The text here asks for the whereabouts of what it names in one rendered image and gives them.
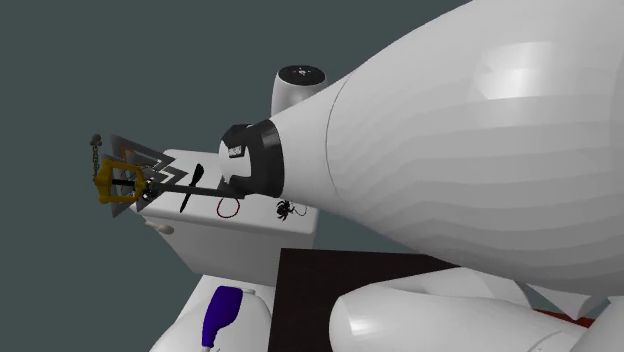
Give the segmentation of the black spider figure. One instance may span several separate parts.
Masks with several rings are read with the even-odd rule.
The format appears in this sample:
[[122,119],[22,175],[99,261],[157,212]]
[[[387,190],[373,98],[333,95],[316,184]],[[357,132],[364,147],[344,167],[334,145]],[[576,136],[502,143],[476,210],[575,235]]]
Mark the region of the black spider figure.
[[298,216],[305,216],[308,212],[308,207],[299,209],[294,202],[288,200],[279,200],[276,204],[277,218],[284,222],[290,215],[295,214]]

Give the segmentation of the white toilet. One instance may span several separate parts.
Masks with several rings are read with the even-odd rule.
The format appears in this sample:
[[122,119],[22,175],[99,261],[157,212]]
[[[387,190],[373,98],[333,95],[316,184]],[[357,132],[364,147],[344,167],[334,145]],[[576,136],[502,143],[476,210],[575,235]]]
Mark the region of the white toilet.
[[149,352],[202,352],[202,322],[219,286],[243,291],[236,320],[222,328],[210,352],[268,352],[278,277],[284,248],[308,249],[318,212],[277,218],[277,200],[251,195],[243,200],[164,193],[139,212],[200,280],[174,323]]

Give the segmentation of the black feather-shaped thing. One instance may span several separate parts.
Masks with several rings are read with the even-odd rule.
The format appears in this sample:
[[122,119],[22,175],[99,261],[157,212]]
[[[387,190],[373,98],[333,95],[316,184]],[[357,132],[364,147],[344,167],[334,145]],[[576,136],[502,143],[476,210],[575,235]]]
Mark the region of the black feather-shaped thing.
[[[191,182],[190,182],[189,186],[192,187],[192,188],[196,187],[197,183],[203,177],[204,172],[205,172],[205,170],[204,170],[203,166],[200,163],[198,163],[196,165],[196,167],[195,167],[195,170],[194,170],[194,173],[192,175],[192,179],[191,179]],[[185,210],[190,197],[191,197],[191,193],[186,193],[185,194],[185,197],[184,197],[183,202],[182,202],[182,204],[180,206],[180,209],[179,209],[180,213],[182,213]]]

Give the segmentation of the dark robot stand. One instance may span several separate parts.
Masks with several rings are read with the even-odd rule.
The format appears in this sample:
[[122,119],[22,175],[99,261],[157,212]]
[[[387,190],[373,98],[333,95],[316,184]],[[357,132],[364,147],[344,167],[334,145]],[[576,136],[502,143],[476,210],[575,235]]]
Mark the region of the dark robot stand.
[[451,267],[421,254],[283,249],[268,352],[333,352],[328,325],[338,297],[371,283]]

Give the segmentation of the grey zigzag triangular ornament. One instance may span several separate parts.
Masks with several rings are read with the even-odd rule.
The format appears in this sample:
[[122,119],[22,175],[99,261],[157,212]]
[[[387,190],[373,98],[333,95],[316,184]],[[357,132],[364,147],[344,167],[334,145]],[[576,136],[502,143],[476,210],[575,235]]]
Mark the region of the grey zigzag triangular ornament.
[[[172,166],[174,157],[114,134],[110,135],[110,142],[113,154],[101,153],[101,159],[136,165],[143,172],[144,178],[150,182],[177,184],[187,175],[187,172]],[[140,212],[162,194],[163,191],[153,191],[142,195],[136,201],[112,202],[112,216],[116,217],[130,207]]]

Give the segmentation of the blue bottle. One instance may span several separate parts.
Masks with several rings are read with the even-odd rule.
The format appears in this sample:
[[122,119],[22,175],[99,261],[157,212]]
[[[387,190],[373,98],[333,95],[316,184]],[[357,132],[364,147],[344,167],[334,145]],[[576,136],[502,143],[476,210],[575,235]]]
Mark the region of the blue bottle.
[[206,308],[201,334],[201,351],[210,352],[218,332],[232,324],[240,311],[243,291],[237,287],[219,286]]

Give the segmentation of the gold-hilted key sword toy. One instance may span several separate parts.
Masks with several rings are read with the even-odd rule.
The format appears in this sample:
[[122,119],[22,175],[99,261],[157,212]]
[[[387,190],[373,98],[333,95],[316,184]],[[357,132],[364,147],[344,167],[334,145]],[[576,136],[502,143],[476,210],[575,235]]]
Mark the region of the gold-hilted key sword toy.
[[232,191],[199,187],[199,182],[194,188],[189,185],[180,185],[179,182],[177,184],[150,182],[144,178],[143,172],[136,165],[102,160],[99,154],[99,148],[102,146],[102,137],[99,134],[95,134],[92,137],[90,146],[93,149],[93,182],[98,190],[99,202],[102,204],[136,201],[142,195],[147,195],[153,191],[163,191],[163,194],[167,192],[184,195],[191,193],[191,195],[218,198],[244,198],[244,195],[236,194]]

